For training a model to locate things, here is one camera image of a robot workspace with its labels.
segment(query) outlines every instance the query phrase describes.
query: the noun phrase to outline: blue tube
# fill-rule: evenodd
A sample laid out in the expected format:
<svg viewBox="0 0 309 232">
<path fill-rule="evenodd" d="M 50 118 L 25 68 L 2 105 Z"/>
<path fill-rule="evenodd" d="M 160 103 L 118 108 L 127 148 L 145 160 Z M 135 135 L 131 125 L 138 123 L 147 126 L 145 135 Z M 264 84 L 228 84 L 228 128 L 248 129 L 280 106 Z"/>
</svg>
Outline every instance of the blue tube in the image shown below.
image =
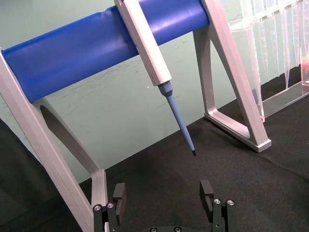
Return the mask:
<svg viewBox="0 0 309 232">
<path fill-rule="evenodd" d="M 200 0 L 140 5 L 159 45 L 209 24 Z M 115 6 L 3 51 L 30 102 L 137 54 Z"/>
</svg>

